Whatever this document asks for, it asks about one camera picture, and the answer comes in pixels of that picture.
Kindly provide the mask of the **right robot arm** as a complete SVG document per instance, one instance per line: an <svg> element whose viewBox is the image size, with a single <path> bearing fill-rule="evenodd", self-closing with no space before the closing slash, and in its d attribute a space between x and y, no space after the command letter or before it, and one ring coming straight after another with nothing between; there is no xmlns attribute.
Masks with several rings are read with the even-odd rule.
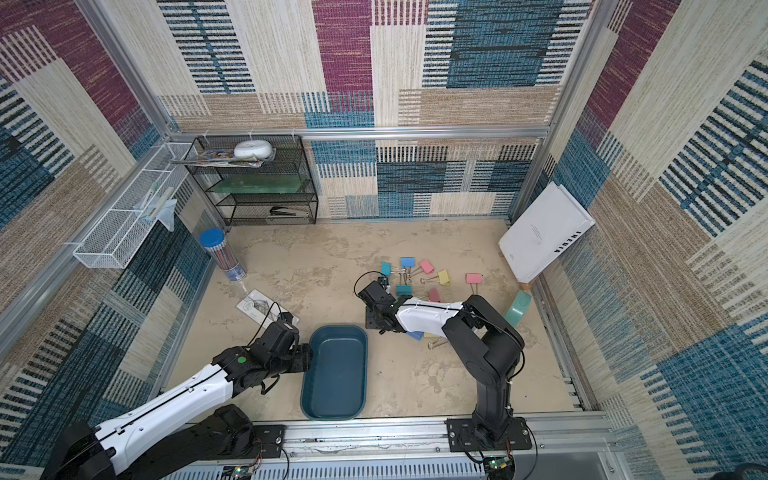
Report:
<svg viewBox="0 0 768 480"><path fill-rule="evenodd" d="M395 297L384 278L370 282L355 296L365 305L369 329L446 339L477 383L472 413L475 442L488 449L508 442L505 435L513 420L510 381L523 368L525 342L484 297L473 294L455 303Z"/></svg>

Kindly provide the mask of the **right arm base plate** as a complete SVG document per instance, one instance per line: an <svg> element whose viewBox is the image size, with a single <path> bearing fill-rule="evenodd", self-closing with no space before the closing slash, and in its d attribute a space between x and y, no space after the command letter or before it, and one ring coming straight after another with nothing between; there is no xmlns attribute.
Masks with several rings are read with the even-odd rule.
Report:
<svg viewBox="0 0 768 480"><path fill-rule="evenodd" d="M451 452L491 452L531 450L531 430L522 417L511 417L505 430L494 435L490 428L478 426L471 418L449 418L445 421Z"/></svg>

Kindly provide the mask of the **mint green tape roll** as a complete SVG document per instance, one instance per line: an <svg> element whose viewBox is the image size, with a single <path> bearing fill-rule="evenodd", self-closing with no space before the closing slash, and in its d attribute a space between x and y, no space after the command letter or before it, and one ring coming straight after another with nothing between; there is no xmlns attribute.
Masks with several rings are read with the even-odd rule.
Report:
<svg viewBox="0 0 768 480"><path fill-rule="evenodd" d="M524 290L519 290L512 304L503 315L506 322L512 327L517 327L529 309L531 303L532 296Z"/></svg>

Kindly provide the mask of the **white ruler package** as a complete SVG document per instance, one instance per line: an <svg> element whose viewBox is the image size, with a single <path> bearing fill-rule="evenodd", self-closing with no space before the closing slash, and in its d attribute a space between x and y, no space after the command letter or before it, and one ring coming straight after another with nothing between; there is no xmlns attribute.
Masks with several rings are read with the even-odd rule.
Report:
<svg viewBox="0 0 768 480"><path fill-rule="evenodd" d="M250 291L236 308L262 328L274 323L280 314L289 314L286 307L274 304L272 299L258 290Z"/></svg>

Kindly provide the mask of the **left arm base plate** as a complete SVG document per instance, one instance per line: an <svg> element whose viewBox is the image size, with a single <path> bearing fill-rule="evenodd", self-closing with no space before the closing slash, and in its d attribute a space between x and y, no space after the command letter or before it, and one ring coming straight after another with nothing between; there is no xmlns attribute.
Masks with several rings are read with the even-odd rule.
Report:
<svg viewBox="0 0 768 480"><path fill-rule="evenodd" d="M285 437L286 425L252 425L249 433L240 434L230 446L218 452L206 453L201 460L278 459Z"/></svg>

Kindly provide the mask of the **teal plastic storage box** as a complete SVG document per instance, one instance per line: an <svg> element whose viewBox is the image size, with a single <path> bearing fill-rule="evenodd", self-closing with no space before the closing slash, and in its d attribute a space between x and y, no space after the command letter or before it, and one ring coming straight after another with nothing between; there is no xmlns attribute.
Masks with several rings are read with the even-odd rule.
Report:
<svg viewBox="0 0 768 480"><path fill-rule="evenodd" d="M355 325L327 325L309 345L313 357L302 383L302 413L319 421L356 418L366 402L367 334Z"/></svg>

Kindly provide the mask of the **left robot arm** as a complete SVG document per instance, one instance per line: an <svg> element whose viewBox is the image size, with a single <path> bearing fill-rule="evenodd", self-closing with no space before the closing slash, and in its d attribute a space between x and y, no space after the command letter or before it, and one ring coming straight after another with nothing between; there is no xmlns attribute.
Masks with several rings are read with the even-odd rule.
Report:
<svg viewBox="0 0 768 480"><path fill-rule="evenodd" d="M45 479L159 479L211 456L261 454L250 418L232 404L244 391L267 394L281 375L304 373L313 356L291 315L279 315L251 343L225 349L187 381L95 427L78 422L56 440Z"/></svg>

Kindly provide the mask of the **teal binder clip front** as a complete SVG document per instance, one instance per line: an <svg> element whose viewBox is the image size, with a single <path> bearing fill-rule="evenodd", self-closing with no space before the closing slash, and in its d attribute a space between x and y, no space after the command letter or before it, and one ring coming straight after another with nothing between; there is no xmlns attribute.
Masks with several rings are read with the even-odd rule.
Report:
<svg viewBox="0 0 768 480"><path fill-rule="evenodd" d="M438 348L438 347L440 347L442 345L445 345L447 343L448 343L448 340L446 338L438 338L436 340L430 341L428 343L428 348L430 350L433 350L433 349Z"/></svg>

